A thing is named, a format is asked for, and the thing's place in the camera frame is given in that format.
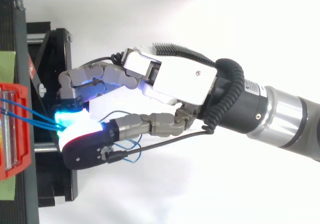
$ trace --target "coiled cable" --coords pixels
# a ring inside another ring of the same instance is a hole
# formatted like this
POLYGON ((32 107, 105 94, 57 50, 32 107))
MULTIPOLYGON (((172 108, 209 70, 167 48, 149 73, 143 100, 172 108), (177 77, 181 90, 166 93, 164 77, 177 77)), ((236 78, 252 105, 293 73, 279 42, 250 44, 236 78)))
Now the coiled cable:
POLYGON ((202 129, 213 134, 224 115, 231 109, 240 97, 245 87, 245 76, 241 66, 234 60, 223 58, 215 62, 215 67, 225 72, 230 78, 230 86, 221 100, 207 109, 202 129))

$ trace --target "black cable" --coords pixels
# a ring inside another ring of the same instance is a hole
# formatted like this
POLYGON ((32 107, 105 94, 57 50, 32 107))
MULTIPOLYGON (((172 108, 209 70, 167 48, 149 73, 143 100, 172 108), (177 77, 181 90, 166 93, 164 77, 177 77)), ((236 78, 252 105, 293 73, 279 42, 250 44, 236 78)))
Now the black cable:
POLYGON ((126 155, 128 156, 128 155, 131 155, 131 154, 144 152, 144 151, 147 151, 147 150, 150 150, 150 149, 153 149, 153 148, 158 148, 158 147, 161 147, 161 146, 164 146, 164 145, 168 145, 168 144, 171 144, 171 143, 174 143, 174 142, 178 142, 178 141, 184 140, 186 138, 192 138, 192 137, 196 137, 196 136, 200 136, 200 135, 208 135, 208 134, 210 134, 210 132, 208 132, 208 131, 198 131, 198 132, 190 133, 190 134, 187 134, 187 135, 182 135, 182 136, 170 139, 170 140, 165 140, 165 141, 162 141, 162 142, 159 142, 159 143, 156 143, 156 144, 152 144, 152 145, 144 146, 142 148, 138 148, 138 149, 127 151, 126 155))
POLYGON ((97 62, 101 62, 101 61, 105 61, 105 60, 111 60, 111 57, 110 56, 106 56, 106 57, 101 57, 101 58, 98 58, 98 59, 94 59, 94 60, 91 60, 91 61, 83 64, 82 66, 91 65, 91 64, 94 64, 94 63, 97 63, 97 62))
POLYGON ((102 118, 101 120, 98 121, 98 123, 102 122, 104 119, 106 119, 107 117, 109 117, 110 115, 112 115, 113 113, 125 113, 125 114, 131 114, 130 112, 127 111, 123 111, 123 110, 114 110, 112 112, 110 112, 108 115, 106 115, 104 118, 102 118))
POLYGON ((215 132, 217 125, 238 100, 245 87, 244 71, 237 62, 231 59, 219 59, 215 62, 215 67, 228 74, 231 84, 221 100, 208 108, 207 117, 204 121, 207 126, 203 125, 202 129, 210 134, 215 132))
POLYGON ((116 66, 121 66, 122 65, 122 57, 124 56, 124 52, 121 52, 121 53, 117 53, 117 54, 112 54, 111 56, 106 56, 106 57, 101 57, 101 58, 98 58, 98 59, 95 59, 95 60, 91 60, 85 64, 83 64, 82 66, 85 66, 85 65, 91 65, 91 64, 94 64, 94 63, 97 63, 97 62, 101 62, 101 61, 105 61, 105 60, 110 60, 112 61, 112 63, 116 66))

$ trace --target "white background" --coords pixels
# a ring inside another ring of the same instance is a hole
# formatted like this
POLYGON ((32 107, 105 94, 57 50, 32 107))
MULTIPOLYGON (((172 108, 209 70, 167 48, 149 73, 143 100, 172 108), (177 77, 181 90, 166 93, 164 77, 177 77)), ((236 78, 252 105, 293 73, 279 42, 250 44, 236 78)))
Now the white background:
MULTIPOLYGON (((320 0, 24 0, 27 21, 73 35, 72 65, 152 42, 239 62, 248 80, 320 103, 320 0)), ((111 110, 174 112, 139 90, 96 99, 111 110)), ((199 129, 196 122, 192 129, 199 129)), ((142 144, 157 142, 145 136, 142 144)), ((320 164, 217 128, 78 172, 74 202, 39 209, 41 224, 318 224, 320 164)))

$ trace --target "metal rod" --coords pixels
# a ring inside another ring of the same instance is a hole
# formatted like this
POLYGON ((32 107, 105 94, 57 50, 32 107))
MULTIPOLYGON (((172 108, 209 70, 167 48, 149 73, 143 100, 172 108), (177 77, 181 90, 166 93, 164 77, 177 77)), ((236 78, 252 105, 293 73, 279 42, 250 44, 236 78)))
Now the metal rod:
POLYGON ((38 142, 34 144, 35 153, 52 153, 57 151, 57 147, 53 142, 38 142))
POLYGON ((26 35, 26 41, 28 44, 41 44, 44 41, 45 35, 45 33, 28 34, 26 35))

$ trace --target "silver metal cylinder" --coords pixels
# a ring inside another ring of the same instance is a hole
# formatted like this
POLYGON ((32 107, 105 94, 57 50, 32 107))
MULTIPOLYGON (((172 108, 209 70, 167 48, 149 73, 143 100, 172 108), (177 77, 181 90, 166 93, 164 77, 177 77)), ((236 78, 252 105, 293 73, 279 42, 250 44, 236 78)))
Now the silver metal cylinder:
POLYGON ((53 142, 37 142, 34 144, 35 153, 51 153, 57 151, 57 147, 53 142))
POLYGON ((46 34, 28 34, 26 35, 26 41, 28 44, 41 44, 44 41, 46 34))
POLYGON ((266 86, 267 110, 264 119, 247 136, 275 147, 287 144, 297 133, 303 118, 300 99, 266 86))

